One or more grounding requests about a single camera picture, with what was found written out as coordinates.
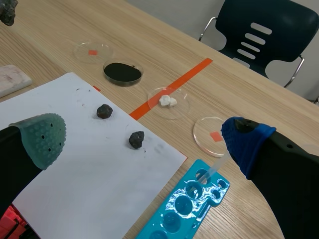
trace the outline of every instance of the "blue plastic tray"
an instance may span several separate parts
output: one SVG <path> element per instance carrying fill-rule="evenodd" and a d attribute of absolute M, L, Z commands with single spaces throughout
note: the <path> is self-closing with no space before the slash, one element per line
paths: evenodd
<path fill-rule="evenodd" d="M 207 184 L 199 179 L 210 167 L 198 159 L 182 177 L 136 239 L 191 239 L 210 207 L 217 207 L 229 182 L 215 173 Z"/>

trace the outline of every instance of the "white paper sheet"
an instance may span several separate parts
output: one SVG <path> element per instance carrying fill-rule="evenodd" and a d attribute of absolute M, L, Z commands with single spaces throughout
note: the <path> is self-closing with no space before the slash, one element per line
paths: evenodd
<path fill-rule="evenodd" d="M 95 115 L 102 104 L 109 119 Z M 0 103 L 0 113 L 0 129 L 44 113 L 65 120 L 62 153 L 13 203 L 42 239 L 121 239 L 186 160 L 74 73 Z"/>

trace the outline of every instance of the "plastic pipette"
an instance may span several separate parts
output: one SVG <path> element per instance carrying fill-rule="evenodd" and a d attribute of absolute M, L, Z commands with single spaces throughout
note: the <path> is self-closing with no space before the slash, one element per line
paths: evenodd
<path fill-rule="evenodd" d="M 202 175 L 199 179 L 198 182 L 201 184 L 204 184 L 207 179 L 209 179 L 211 176 L 213 176 L 230 158 L 228 150 L 225 152 L 225 154 L 218 159 L 214 165 L 204 174 Z"/>

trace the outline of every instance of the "petri dish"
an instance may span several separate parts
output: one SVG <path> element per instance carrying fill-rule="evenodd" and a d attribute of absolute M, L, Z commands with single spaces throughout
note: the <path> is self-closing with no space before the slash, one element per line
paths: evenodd
<path fill-rule="evenodd" d="M 227 151 L 226 143 L 221 135 L 221 127 L 225 120 L 219 117 L 203 117 L 193 128 L 193 136 L 197 145 L 207 154 L 222 157 Z"/>
<path fill-rule="evenodd" d="M 118 86 L 132 86 L 141 81 L 143 67 L 131 59 L 113 58 L 103 65 L 103 74 L 111 83 Z"/>
<path fill-rule="evenodd" d="M 113 55 L 113 49 L 105 43 L 82 42 L 75 46 L 74 56 L 81 62 L 103 63 Z"/>
<path fill-rule="evenodd" d="M 169 95 L 177 101 L 173 107 L 162 106 L 160 104 L 161 96 Z M 152 90 L 148 95 L 148 104 L 152 111 L 158 116 L 168 120 L 175 120 L 184 117 L 190 108 L 187 92 L 182 89 L 160 87 Z"/>

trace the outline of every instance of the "wooden table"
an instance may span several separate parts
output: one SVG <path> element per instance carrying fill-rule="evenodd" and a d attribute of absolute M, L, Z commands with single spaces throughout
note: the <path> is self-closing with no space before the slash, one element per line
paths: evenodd
<path fill-rule="evenodd" d="M 139 120 L 188 160 L 129 230 L 127 239 L 137 235 L 194 160 L 215 161 L 193 140 L 197 119 L 243 116 L 277 127 L 299 145 L 319 143 L 315 105 L 123 0 L 21 1 L 16 15 L 13 27 L 0 27 L 0 62 L 16 65 L 33 84 L 0 101 L 75 72 L 130 113 L 147 100 L 151 89 L 169 85 L 206 57 L 213 60 L 182 87 L 191 98 L 187 117 L 164 120 L 149 112 Z M 113 47 L 115 57 L 136 60 L 144 68 L 143 80 L 127 88 L 107 82 L 102 64 L 85 64 L 74 57 L 74 46 L 83 41 L 105 42 Z M 223 203 L 210 210 L 195 238 L 283 238 L 265 199 L 238 166 L 229 162 L 220 173 L 231 182 L 231 188 Z"/>

